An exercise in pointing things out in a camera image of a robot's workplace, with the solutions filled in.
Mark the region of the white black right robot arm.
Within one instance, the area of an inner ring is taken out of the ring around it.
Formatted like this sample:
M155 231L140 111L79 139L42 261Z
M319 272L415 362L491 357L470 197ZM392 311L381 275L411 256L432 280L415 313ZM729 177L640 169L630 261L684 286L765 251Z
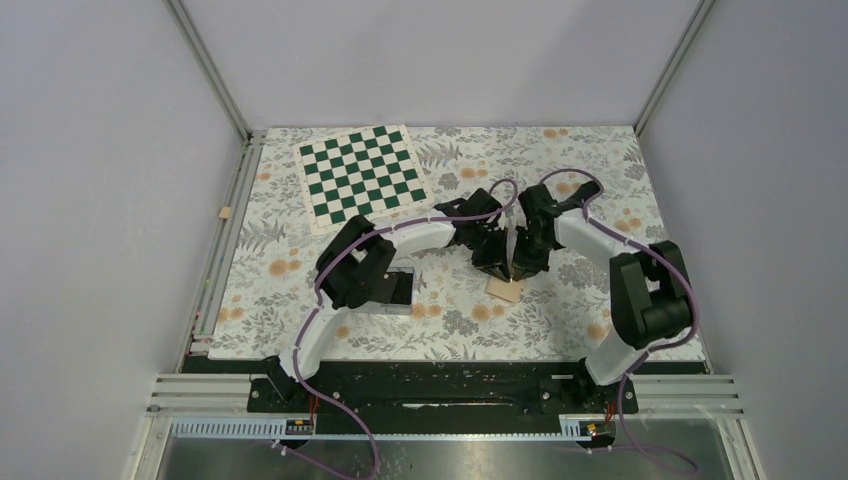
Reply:
M584 359L586 377L573 386L575 402L589 412L612 400L612 384L652 346L695 324L692 288L678 246L671 241L642 244L592 217L589 203L600 192L600 185L590 181L557 201L543 184L527 188L518 197L525 223L517 229L512 258L516 280L548 271L550 254L563 248L606 269L613 329Z

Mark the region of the beige leather card holder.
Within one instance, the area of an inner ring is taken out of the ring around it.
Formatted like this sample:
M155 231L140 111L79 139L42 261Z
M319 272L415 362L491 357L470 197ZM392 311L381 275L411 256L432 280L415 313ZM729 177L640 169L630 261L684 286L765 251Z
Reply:
M518 303L525 289L525 282L503 281L498 278L490 278L485 293L509 303Z

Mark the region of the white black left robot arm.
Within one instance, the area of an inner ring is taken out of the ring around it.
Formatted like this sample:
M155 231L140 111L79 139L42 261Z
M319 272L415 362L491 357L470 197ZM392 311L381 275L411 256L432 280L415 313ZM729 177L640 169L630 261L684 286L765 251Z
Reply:
M317 373L336 324L365 305L389 302L399 284L389 270L400 257L463 246L475 269L509 282L508 229L499 219L516 198L502 204L479 188L467 199L435 205L423 217L386 226L363 215L347 221L316 261L317 305L278 355L285 374L275 380L272 398L288 411L307 404L311 387L305 379Z

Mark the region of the stack of credit cards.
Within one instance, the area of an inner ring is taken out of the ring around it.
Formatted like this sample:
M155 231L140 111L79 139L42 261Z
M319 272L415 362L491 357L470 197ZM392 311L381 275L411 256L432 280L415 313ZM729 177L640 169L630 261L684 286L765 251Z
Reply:
M411 306L414 278L413 270L389 270L376 291L375 301L392 306Z

